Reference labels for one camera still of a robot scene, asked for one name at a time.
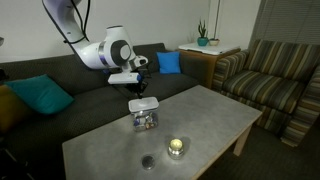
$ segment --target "plant pot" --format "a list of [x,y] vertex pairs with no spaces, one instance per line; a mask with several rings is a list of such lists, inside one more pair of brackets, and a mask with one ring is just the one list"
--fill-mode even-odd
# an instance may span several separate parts
[[209,44],[210,46],[217,46],[219,44],[220,40],[219,39],[210,39]]
[[199,46],[206,46],[208,44],[208,38],[201,38],[199,37],[197,42]]

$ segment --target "wall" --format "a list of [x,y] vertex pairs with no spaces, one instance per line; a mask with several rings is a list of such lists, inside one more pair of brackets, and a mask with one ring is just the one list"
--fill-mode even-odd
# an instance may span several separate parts
[[[261,0],[221,0],[216,37],[221,44],[248,48]],[[211,0],[209,37],[214,35],[218,0]]]
[[[79,8],[85,16],[87,1]],[[164,42],[168,49],[194,40],[199,18],[208,20],[209,0],[92,0],[87,34],[102,41],[105,28],[123,25],[134,45]],[[41,0],[0,1],[0,62],[72,54]]]

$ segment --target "tea light candle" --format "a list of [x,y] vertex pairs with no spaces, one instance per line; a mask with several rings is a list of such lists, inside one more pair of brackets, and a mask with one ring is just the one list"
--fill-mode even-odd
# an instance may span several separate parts
[[173,139],[170,142],[170,148],[174,151],[180,151],[182,149],[183,143],[180,139]]

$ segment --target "couch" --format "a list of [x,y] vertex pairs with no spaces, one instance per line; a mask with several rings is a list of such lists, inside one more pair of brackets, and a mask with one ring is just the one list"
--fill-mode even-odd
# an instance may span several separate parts
[[320,112],[320,45],[258,39],[217,61],[212,89],[263,111],[257,125],[298,146]]
[[[144,97],[154,96],[161,101],[201,84],[197,78],[204,79],[197,71],[207,65],[187,56],[180,56],[180,74],[159,73],[156,52],[168,52],[163,43],[138,45],[133,50],[150,61],[141,67],[147,70]],[[124,87],[108,84],[107,74],[88,69],[75,55],[0,63],[0,68],[8,74],[7,81],[47,74],[74,98],[62,111],[50,115],[33,113],[1,135],[2,146],[18,162],[28,162],[36,179],[63,179],[61,144],[130,114],[128,101],[135,98]]]

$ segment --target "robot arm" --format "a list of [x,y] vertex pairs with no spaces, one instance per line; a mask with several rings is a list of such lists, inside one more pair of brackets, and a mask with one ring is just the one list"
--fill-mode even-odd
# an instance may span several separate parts
[[83,63],[91,69],[122,69],[120,74],[112,74],[110,84],[138,83],[139,74],[131,73],[148,62],[143,56],[136,56],[129,36],[122,26],[107,28],[107,36],[102,42],[90,43],[74,18],[74,5],[81,0],[42,0],[43,5],[57,29]]

